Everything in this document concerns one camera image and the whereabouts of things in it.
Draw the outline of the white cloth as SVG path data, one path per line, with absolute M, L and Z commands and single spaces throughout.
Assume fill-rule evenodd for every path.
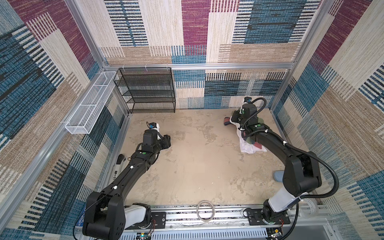
M 267 152 L 267 149 L 262 146 L 261 144 L 254 142 L 244 140 L 242 138 L 242 132 L 238 129 L 240 127 L 240 124 L 235 123 L 235 126 L 237 127 L 237 135 L 239 137 L 239 142 L 240 142 L 240 150 L 242 153 L 247 153 L 247 154 L 255 154 L 256 152 Z

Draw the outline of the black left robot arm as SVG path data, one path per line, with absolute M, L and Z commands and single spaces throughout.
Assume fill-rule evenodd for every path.
M 149 205 L 136 203 L 125 207 L 125 199 L 139 178 L 156 162 L 162 150 L 171 147 L 171 137 L 157 129 L 145 130 L 126 168 L 100 192 L 92 192 L 86 201 L 83 235 L 98 240 L 118 240 L 133 225 L 152 223 Z

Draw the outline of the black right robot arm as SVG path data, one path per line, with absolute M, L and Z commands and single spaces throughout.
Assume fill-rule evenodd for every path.
M 283 187 L 263 205 L 262 218 L 266 224 L 274 224 L 300 200 L 322 185 L 319 163 L 308 154 L 288 147 L 288 144 L 269 126 L 259 122 L 258 109 L 245 103 L 235 110 L 230 123 L 238 127 L 243 140 L 259 143 L 271 151 L 284 164 Z

